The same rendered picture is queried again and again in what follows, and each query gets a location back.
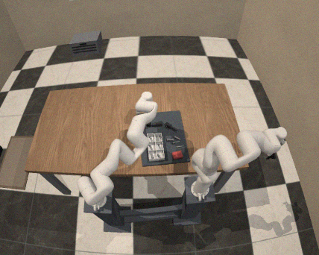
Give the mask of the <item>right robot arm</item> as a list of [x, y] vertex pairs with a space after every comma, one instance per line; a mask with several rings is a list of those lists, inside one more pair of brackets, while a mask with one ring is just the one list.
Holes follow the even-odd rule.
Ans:
[[[264, 131], [242, 130], [236, 140], [244, 156], [237, 157], [231, 142], [224, 135], [212, 138], [206, 148], [198, 149], [192, 156], [192, 167], [199, 175], [197, 183], [192, 184], [192, 194], [199, 198], [207, 195], [209, 187], [218, 177], [218, 167], [221, 164], [225, 172], [231, 172], [255, 160], [261, 151], [274, 154], [285, 144], [287, 131], [283, 127], [268, 128]], [[260, 150], [261, 149], [261, 150]], [[194, 187], [195, 184], [195, 187]], [[193, 188], [194, 187], [194, 188]], [[201, 196], [202, 195], [202, 196]]]

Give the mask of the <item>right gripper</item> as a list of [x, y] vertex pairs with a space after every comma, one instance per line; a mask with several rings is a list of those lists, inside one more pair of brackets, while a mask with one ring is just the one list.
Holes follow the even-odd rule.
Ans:
[[268, 157], [266, 159], [269, 159], [269, 158], [276, 159], [275, 153], [274, 154], [268, 154]]

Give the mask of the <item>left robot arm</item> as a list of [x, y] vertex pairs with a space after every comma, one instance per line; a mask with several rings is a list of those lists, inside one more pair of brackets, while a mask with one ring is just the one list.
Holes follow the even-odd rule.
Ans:
[[[106, 159], [95, 167], [87, 176], [80, 177], [77, 181], [78, 188], [85, 202], [99, 208], [106, 204], [107, 195], [114, 188], [110, 175], [119, 166], [119, 160], [125, 165], [132, 165], [149, 145], [149, 139], [144, 135], [145, 125], [152, 122], [157, 114], [158, 105], [153, 102], [151, 92], [143, 92], [136, 103], [136, 116], [133, 117], [127, 132], [127, 138], [135, 146], [131, 151], [120, 139], [114, 139], [110, 145]], [[143, 112], [145, 114], [141, 114]], [[119, 158], [120, 156], [120, 158]]]

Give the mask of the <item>red rectangular block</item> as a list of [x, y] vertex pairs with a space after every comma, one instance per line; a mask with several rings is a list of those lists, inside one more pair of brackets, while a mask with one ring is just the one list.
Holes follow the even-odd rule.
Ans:
[[172, 156], [173, 156], [174, 160], [183, 158], [183, 154], [181, 151], [172, 152]]

